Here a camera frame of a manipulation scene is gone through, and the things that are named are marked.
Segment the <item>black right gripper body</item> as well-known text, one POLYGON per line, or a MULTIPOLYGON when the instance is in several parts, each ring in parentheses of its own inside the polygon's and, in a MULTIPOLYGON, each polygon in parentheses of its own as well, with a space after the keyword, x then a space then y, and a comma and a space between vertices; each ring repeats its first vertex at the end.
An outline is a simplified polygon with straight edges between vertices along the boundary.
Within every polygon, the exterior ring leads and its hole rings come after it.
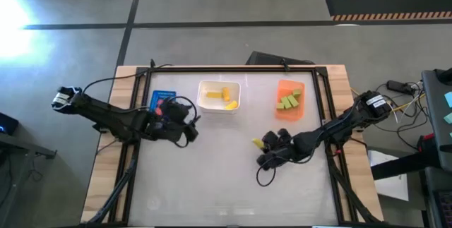
POLYGON ((273 152, 282 160, 302 160, 304 158, 304 133, 290 135, 282 128, 277 132, 279 137, 278 145, 273 148, 273 152))

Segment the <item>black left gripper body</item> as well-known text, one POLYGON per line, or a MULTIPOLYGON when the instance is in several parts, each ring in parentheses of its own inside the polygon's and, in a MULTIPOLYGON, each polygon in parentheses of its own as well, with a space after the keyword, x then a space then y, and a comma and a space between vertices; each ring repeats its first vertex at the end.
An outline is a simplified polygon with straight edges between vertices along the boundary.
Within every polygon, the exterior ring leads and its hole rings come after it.
POLYGON ((162 100, 155 113, 158 121, 155 125, 155 134, 159 139, 179 140, 184 132, 185 118, 189 114, 190 106, 180 104, 174 100, 162 100))

